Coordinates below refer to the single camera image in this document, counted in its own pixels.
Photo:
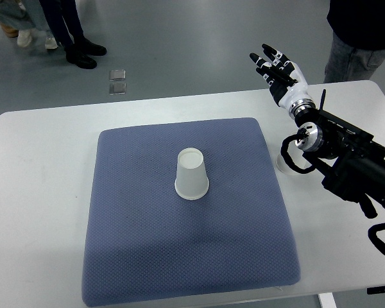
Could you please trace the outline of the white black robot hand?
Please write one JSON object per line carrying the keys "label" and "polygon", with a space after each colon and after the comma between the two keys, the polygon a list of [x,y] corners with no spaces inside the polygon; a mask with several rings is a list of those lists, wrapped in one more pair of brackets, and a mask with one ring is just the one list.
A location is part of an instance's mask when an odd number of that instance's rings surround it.
{"label": "white black robot hand", "polygon": [[268,84],[269,91],[278,107],[285,109],[294,119],[306,108],[314,108],[312,97],[307,93],[308,84],[299,68],[281,51],[262,45],[267,59],[250,53],[250,59],[256,65],[256,71]]}

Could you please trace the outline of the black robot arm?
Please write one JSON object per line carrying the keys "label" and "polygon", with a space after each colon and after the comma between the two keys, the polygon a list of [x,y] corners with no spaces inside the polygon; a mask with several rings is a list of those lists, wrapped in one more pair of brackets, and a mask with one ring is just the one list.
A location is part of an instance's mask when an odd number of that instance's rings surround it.
{"label": "black robot arm", "polygon": [[385,209],[385,147],[370,133],[301,99],[291,107],[301,138],[298,148],[323,176],[323,187],[342,200],[358,203],[367,218]]}

